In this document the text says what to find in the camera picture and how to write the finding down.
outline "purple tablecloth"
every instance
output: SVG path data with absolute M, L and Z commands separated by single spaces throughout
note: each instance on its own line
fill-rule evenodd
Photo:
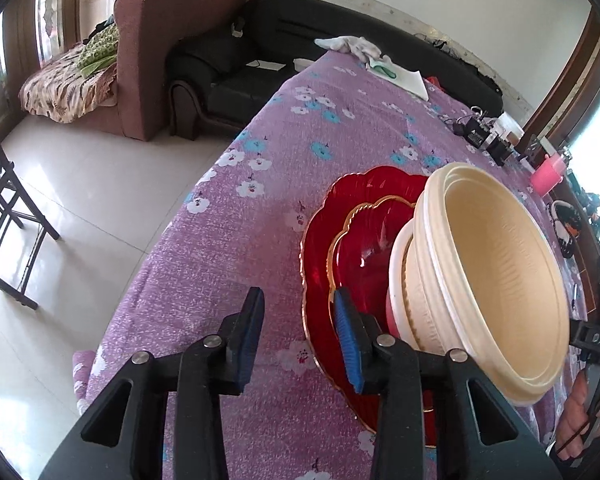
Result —
M 467 108 L 428 83 L 427 89 L 428 103 L 334 52 L 287 81 L 198 182 L 145 261 L 98 348 L 87 400 L 133 352 L 170 354 L 215 332 L 257 285 L 265 293 L 266 317 L 253 377 L 242 396 L 222 399 L 230 477 L 367 479 L 374 438 L 315 367 L 304 341 L 298 253 L 302 231 L 330 185 L 345 173 L 383 164 L 430 174 L 459 160 L 489 171 L 544 230 L 570 298 L 576 265 L 560 256 L 525 171 L 515 163 L 498 168 L 453 136 L 438 116 L 458 117 Z M 573 315 L 584 312 L 579 300 Z M 570 356 L 555 387 L 533 409 L 519 409 L 544 442 L 576 366 Z M 173 399 L 165 478 L 171 477 L 172 421 Z

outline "red plate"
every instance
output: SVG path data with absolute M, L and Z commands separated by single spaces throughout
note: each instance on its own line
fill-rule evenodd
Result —
M 302 323 L 306 338 L 320 370 L 344 394 L 348 405 L 371 431 L 378 426 L 379 397 L 357 395 L 347 380 L 340 344 L 331 322 L 330 275 L 333 285 L 350 287 L 356 306 L 375 314 L 385 330 L 388 255 L 398 231 L 413 217 L 413 209 L 407 203 L 416 203 L 426 181 L 425 176 L 410 175 L 391 166 L 345 175 L 331 186 L 302 238 L 300 273 L 304 286 Z M 328 272 L 330 249 L 336 265 Z M 363 259 L 365 267 L 369 264 L 366 269 L 360 267 Z M 426 443 L 432 445 L 435 442 L 434 433 L 430 431 L 432 413 L 426 411 Z

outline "beige bowl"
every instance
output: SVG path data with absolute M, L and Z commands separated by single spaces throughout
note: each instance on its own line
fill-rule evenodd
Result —
M 420 349 L 464 348 L 518 405 L 560 375 L 569 338 L 560 270 L 526 208 L 484 171 L 454 163 L 429 178 L 404 279 Z

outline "pink bottle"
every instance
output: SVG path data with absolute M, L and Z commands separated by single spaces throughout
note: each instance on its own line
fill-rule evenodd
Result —
M 546 195 L 562 181 L 570 158 L 571 154 L 568 152 L 544 156 L 544 162 L 530 177 L 531 186 L 538 195 Z

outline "black cable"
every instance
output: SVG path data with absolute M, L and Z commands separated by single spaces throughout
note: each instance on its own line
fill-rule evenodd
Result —
M 569 439 L 567 439 L 567 441 L 562 444 L 562 446 L 560 447 L 560 449 L 558 449 L 558 451 L 556 451 L 556 455 L 558 455 L 558 453 L 560 453 L 565 447 L 567 447 L 571 442 L 573 442 L 573 440 L 579 436 L 580 432 L 582 430 L 584 430 L 587 427 L 587 424 L 591 424 L 592 422 L 595 422 L 595 420 L 597 419 L 596 417 L 596 413 L 600 411 L 600 402 L 598 403 L 599 407 L 596 407 L 596 411 L 594 412 L 593 418 L 589 419 L 587 422 L 585 422 L 582 426 L 580 426 L 578 428 L 578 431 L 576 431 L 573 435 L 571 435 L 571 437 Z

